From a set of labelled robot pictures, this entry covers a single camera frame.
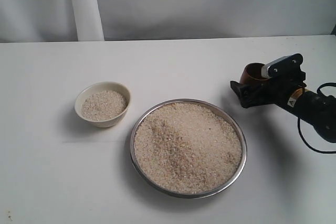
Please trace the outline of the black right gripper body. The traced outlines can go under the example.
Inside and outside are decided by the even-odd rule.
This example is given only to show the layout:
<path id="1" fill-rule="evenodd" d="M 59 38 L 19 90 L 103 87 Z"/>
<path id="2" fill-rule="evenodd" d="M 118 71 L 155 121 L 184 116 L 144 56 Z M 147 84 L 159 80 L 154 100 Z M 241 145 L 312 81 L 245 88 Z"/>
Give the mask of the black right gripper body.
<path id="1" fill-rule="evenodd" d="M 306 91 L 305 80 L 305 72 L 294 71 L 261 81 L 253 88 L 253 105 L 275 104 L 281 108 L 293 108 Z"/>

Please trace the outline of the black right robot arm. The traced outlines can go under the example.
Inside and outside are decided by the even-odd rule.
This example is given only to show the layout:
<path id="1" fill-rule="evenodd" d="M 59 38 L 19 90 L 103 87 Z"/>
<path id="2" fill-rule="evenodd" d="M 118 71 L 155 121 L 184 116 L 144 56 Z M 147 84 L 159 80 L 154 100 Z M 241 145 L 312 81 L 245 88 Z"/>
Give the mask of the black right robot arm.
<path id="1" fill-rule="evenodd" d="M 268 64 L 254 63 L 247 73 L 263 88 L 260 98 L 309 123 L 326 141 L 335 143 L 335 97 L 313 92 L 304 83 L 303 56 L 294 54 Z"/>

